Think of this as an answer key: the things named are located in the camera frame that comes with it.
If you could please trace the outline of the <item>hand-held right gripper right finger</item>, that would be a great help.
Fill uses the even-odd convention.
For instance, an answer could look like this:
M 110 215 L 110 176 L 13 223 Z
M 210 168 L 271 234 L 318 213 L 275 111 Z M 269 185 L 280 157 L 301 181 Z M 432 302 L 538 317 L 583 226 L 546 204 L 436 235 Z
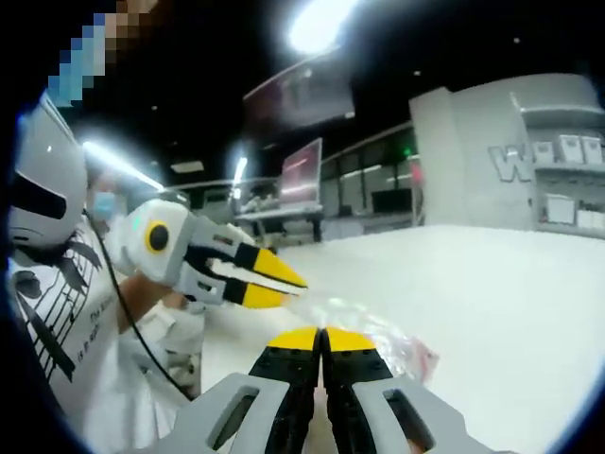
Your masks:
M 395 376 L 365 335 L 321 332 L 327 414 L 340 453 L 493 453 L 462 414 L 422 384 Z

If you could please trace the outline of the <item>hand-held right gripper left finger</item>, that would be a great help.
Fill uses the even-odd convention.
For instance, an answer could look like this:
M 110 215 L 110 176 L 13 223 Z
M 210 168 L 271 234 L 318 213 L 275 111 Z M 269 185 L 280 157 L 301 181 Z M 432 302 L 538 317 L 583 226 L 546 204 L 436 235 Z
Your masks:
M 181 410 L 157 453 L 302 453 L 320 366 L 315 327 L 272 340 L 246 374 L 233 373 Z

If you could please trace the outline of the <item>person's right hand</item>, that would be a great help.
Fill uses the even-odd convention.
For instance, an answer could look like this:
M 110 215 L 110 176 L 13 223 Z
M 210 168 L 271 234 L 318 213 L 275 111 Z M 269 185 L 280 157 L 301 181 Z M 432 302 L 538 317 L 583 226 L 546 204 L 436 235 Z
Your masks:
M 337 454 L 332 424 L 327 414 L 327 394 L 322 387 L 317 387 L 314 392 L 314 412 L 309 423 L 304 452 L 308 454 Z

